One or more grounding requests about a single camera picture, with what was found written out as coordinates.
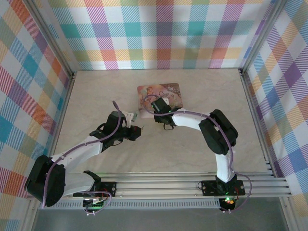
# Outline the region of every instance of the plaid wallpaper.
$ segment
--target plaid wallpaper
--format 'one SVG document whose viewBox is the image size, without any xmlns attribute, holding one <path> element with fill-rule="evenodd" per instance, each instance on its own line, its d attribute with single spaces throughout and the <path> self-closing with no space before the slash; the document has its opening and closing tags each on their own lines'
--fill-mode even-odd
<svg viewBox="0 0 308 231">
<path fill-rule="evenodd" d="M 71 63 L 110 70 L 240 67 L 275 0 L 35 2 Z"/>
<path fill-rule="evenodd" d="M 308 0 L 289 0 L 248 71 L 276 169 L 308 227 Z"/>
<path fill-rule="evenodd" d="M 24 217 L 23 187 L 48 153 L 68 83 L 22 0 L 0 1 L 0 231 Z"/>
</svg>

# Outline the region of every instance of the purple cable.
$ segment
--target purple cable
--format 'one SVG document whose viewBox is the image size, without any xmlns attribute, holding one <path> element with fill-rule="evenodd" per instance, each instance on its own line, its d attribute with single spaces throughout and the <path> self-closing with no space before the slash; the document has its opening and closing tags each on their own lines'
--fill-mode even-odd
<svg viewBox="0 0 308 231">
<path fill-rule="evenodd" d="M 103 137 L 99 140 L 95 140 L 95 141 L 90 141 L 90 142 L 87 142 L 87 143 L 81 143 L 73 148 L 71 148 L 70 150 L 68 150 L 66 153 L 64 153 L 62 156 L 60 156 L 54 163 L 53 165 L 51 166 L 51 168 L 49 169 L 48 173 L 47 173 L 47 176 L 46 176 L 46 180 L 45 180 L 45 185 L 44 185 L 44 194 L 43 194 L 43 203 L 42 203 L 42 208 L 44 208 L 46 206 L 46 197 L 47 197 L 47 189 L 48 189 L 48 182 L 49 182 L 49 177 L 50 177 L 50 174 L 51 174 L 51 171 L 53 170 L 53 168 L 57 165 L 57 163 L 59 161 L 61 161 L 62 159 L 64 159 L 65 157 L 67 157 L 67 155 L 69 155 L 72 151 L 82 147 L 82 146 L 87 146 L 88 144 L 92 144 L 92 143 L 96 143 L 96 142 L 100 142 L 100 141 L 104 141 L 110 137 L 112 137 L 115 132 L 118 130 L 118 128 L 120 127 L 120 123 L 121 123 L 121 111 L 118 107 L 118 105 L 116 104 L 115 101 L 112 101 L 112 103 L 114 104 L 115 108 L 117 109 L 117 112 L 118 112 L 118 121 L 117 121 L 117 126 L 115 128 L 115 130 L 113 132 L 111 132 L 108 136 L 106 137 Z"/>
<path fill-rule="evenodd" d="M 241 208 L 243 205 L 245 205 L 245 204 L 247 203 L 247 200 L 249 199 L 249 197 L 250 197 L 250 195 L 251 195 L 252 182 L 251 182 L 251 180 L 250 180 L 250 178 L 249 178 L 248 176 L 243 175 L 243 174 L 238 173 L 238 172 L 236 172 L 236 171 L 233 170 L 233 168 L 232 168 L 232 163 L 233 163 L 233 150 L 232 150 L 232 146 L 231 146 L 231 144 L 230 144 L 230 142 L 229 142 L 229 140 L 228 140 L 228 137 L 226 136 L 226 134 L 225 134 L 225 132 L 222 130 L 222 128 L 219 126 L 219 124 L 218 124 L 213 118 L 209 117 L 208 115 L 199 113 L 199 112 L 175 111 L 175 112 L 168 112 L 168 113 L 162 113 L 162 114 L 153 113 L 153 112 L 151 112 L 149 109 L 147 109 L 147 108 L 145 107 L 145 104 L 144 104 L 144 103 L 145 103 L 145 100 L 146 100 L 148 97 L 150 97 L 150 96 L 155 96 L 156 98 L 159 98 L 158 95 L 153 95 L 153 94 L 147 95 L 147 96 L 143 99 L 143 107 L 144 107 L 144 109 L 145 109 L 148 113 L 150 113 L 150 114 L 152 114 L 152 115 L 154 115 L 154 116 L 155 116 L 155 115 L 156 115 L 156 116 L 167 116 L 167 115 L 172 115 L 172 114 L 191 114 L 191 115 L 195 115 L 195 116 L 197 115 L 197 116 L 200 116 L 200 117 L 205 117 L 205 118 L 211 120 L 211 121 L 215 124 L 215 126 L 220 130 L 220 133 L 222 134 L 223 138 L 225 139 L 225 141 L 226 141 L 226 143 L 227 143 L 227 146 L 228 146 L 228 148 L 229 148 L 229 150 L 230 150 L 230 164 L 229 164 L 229 168 L 230 168 L 231 171 L 234 172 L 235 174 L 237 174 L 237 175 L 239 175 L 239 176 L 246 177 L 246 178 L 248 179 L 248 181 L 249 181 L 249 193 L 248 193 L 248 195 L 247 195 L 245 201 L 244 201 L 238 208 L 234 209 L 233 211 L 236 211 L 236 210 L 238 210 L 239 208 Z"/>
<path fill-rule="evenodd" d="M 88 211 L 88 205 L 87 205 L 87 206 L 86 206 L 86 213 L 87 213 L 87 214 L 93 214 L 93 215 L 95 215 L 95 214 L 101 212 L 103 209 L 105 209 L 105 208 L 110 204 L 110 202 L 111 202 L 112 195 L 111 195 L 110 192 L 107 192 L 107 191 L 95 191 L 95 192 L 92 191 L 92 192 L 91 192 L 91 191 L 90 191 L 90 192 L 84 192 L 84 193 L 104 193 L 104 194 L 108 194 L 108 196 L 109 196 L 109 200 L 108 200 L 107 204 L 104 205 L 104 207 L 102 207 L 102 208 L 100 208 L 99 210 L 97 210 L 96 212 L 89 213 L 89 211 Z"/>
</svg>

